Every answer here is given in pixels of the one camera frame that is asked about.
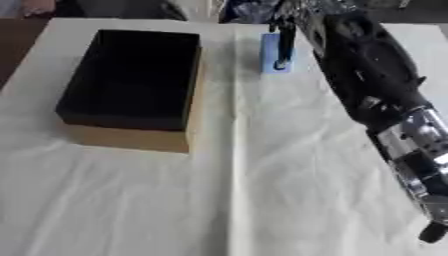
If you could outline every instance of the black box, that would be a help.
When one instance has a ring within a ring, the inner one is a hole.
[[[56,112],[68,125],[186,132],[200,56],[197,34],[100,30]]]

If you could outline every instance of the metal robot arm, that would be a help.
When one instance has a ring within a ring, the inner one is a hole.
[[[276,69],[291,60],[296,26],[347,113],[366,126],[431,220],[420,239],[441,239],[448,231],[448,127],[419,92],[425,78],[392,35],[350,0],[281,0],[270,29],[281,34]]]

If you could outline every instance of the blue object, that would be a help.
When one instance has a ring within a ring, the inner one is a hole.
[[[278,41],[280,40],[280,34],[269,33],[263,34],[261,37],[261,73],[276,74],[276,73],[289,73],[292,71],[292,64],[296,57],[295,49],[293,49],[291,62],[286,65],[285,69],[276,70],[274,63],[278,60]]]

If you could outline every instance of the white cloth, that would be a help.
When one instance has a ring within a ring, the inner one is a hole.
[[[190,155],[71,143],[54,113],[100,28],[200,33],[201,133]],[[448,45],[390,25],[442,113]],[[265,26],[52,20],[0,97],[2,256],[441,256],[303,36],[295,72],[260,75]]]

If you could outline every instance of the cardboard box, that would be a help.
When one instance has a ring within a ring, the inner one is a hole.
[[[203,72],[199,35],[101,30],[56,112],[83,145],[186,153]]]

